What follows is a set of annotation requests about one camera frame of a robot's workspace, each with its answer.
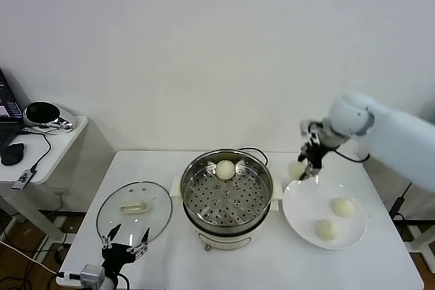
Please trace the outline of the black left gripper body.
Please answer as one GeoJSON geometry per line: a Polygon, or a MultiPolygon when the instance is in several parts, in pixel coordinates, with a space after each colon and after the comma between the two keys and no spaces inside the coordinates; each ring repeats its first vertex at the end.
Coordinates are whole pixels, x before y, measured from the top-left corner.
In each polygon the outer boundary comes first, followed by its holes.
{"type": "Polygon", "coordinates": [[[112,243],[103,248],[101,253],[105,270],[121,270],[126,264],[132,264],[136,260],[135,254],[125,244],[112,243]]]}

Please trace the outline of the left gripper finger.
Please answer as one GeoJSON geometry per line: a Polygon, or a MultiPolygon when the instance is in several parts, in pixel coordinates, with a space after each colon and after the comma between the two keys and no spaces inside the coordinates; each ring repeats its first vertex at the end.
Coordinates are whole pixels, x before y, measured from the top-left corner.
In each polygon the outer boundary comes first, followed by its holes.
{"type": "Polygon", "coordinates": [[[103,248],[111,248],[111,242],[115,238],[119,229],[121,228],[121,223],[110,229],[109,233],[106,236],[101,237],[101,244],[103,248]]]}
{"type": "Polygon", "coordinates": [[[127,252],[135,256],[135,259],[139,259],[148,250],[150,228],[147,228],[143,235],[141,242],[133,247],[130,247],[127,252]]]}

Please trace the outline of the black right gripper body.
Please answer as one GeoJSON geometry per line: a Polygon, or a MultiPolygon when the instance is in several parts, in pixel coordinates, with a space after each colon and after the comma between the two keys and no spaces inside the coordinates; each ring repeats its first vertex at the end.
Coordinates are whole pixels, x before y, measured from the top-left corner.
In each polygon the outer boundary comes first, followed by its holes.
{"type": "Polygon", "coordinates": [[[304,152],[308,165],[312,169],[319,170],[322,168],[322,160],[325,155],[325,149],[322,144],[308,141],[305,143],[304,152]]]}

